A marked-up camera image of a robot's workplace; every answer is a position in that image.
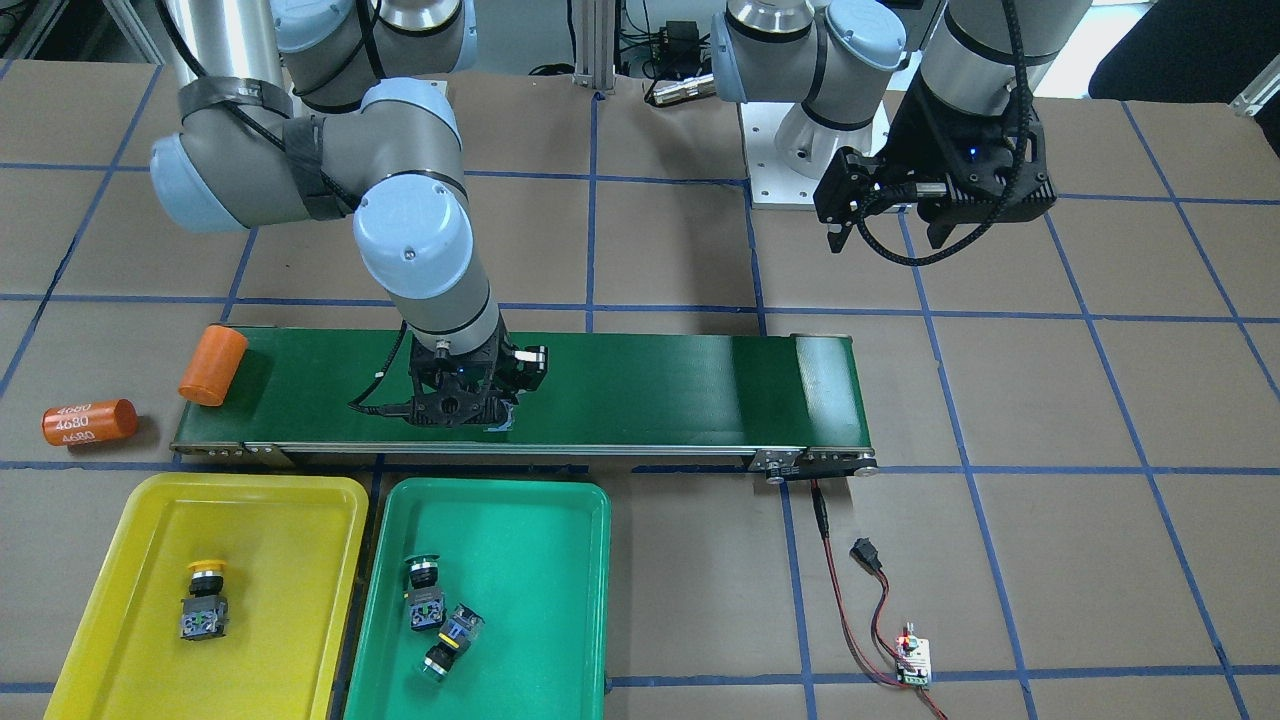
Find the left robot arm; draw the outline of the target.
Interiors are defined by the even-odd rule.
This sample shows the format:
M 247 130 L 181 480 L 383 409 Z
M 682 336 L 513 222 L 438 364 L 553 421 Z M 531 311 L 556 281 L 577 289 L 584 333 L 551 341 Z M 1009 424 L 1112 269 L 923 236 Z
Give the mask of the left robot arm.
M 902 266 L 940 263 L 1057 193 L 1034 91 L 1087 1 L 942 1 L 883 146 L 867 141 L 913 47 L 897 3 L 728 1 L 710 67 L 730 102 L 786 102 L 777 149 L 815 179 L 831 252 L 851 234 Z

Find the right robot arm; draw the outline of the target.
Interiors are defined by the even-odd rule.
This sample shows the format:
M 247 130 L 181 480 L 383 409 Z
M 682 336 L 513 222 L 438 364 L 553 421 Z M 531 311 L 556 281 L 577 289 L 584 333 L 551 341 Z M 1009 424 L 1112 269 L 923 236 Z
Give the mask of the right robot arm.
M 431 76 L 467 68 L 471 1 L 159 1 L 180 131 L 150 178 L 192 233 L 352 220 L 410 341 L 412 395 L 349 406 L 415 427 L 506 429 L 548 351 L 506 328 L 475 249 L 463 140 Z

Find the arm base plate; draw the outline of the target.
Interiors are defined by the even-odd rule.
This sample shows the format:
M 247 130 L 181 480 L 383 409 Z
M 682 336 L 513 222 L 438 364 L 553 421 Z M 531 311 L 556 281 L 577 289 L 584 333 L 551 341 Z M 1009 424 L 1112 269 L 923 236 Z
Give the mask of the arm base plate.
M 817 184 L 836 151 L 872 158 L 890 133 L 883 102 L 868 124 L 852 131 L 814 122 L 799 102 L 745 102 L 739 110 L 755 208 L 813 211 Z

